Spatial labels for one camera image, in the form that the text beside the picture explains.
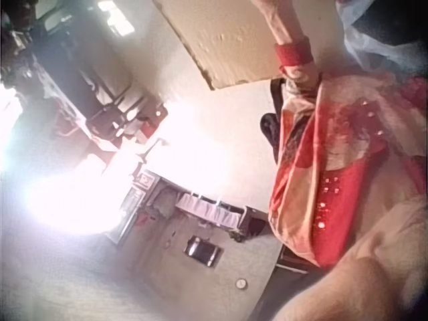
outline white wall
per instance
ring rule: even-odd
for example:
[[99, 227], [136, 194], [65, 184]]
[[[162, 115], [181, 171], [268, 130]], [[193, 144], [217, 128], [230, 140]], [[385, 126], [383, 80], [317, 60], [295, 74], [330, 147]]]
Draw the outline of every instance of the white wall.
[[[267, 211], [276, 166], [259, 121], [274, 110], [269, 82], [211, 92], [152, 0], [116, 3], [136, 30], [118, 39], [116, 48], [139, 82], [168, 102], [169, 116], [160, 134], [169, 146], [153, 150], [150, 169], [213, 199]], [[322, 33], [325, 38], [327, 33], [340, 43], [340, 31], [325, 28], [326, 20], [335, 18], [333, 0], [298, 4], [300, 12], [308, 12], [304, 29], [311, 36]], [[321, 11], [328, 17], [320, 22]]]

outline red fabric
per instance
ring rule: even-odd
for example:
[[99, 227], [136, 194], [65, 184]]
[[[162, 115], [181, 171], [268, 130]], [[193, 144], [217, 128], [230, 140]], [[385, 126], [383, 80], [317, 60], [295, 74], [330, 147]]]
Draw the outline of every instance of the red fabric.
[[[352, 229], [354, 216], [361, 198], [362, 186], [370, 183], [370, 174], [386, 159], [386, 148], [355, 161], [349, 167], [337, 171], [328, 171], [322, 175], [317, 200], [328, 208], [315, 209], [312, 229], [312, 247], [316, 261], [320, 266], [334, 266], [346, 250], [348, 235]], [[331, 193], [324, 193], [328, 187]]]
[[427, 193], [427, 157], [423, 156], [402, 156], [401, 161], [416, 185], [420, 194]]
[[401, 87], [401, 95], [427, 115], [427, 81], [423, 78], [409, 78]]
[[301, 66], [314, 61], [307, 37], [298, 43], [276, 44], [275, 50], [283, 67]]

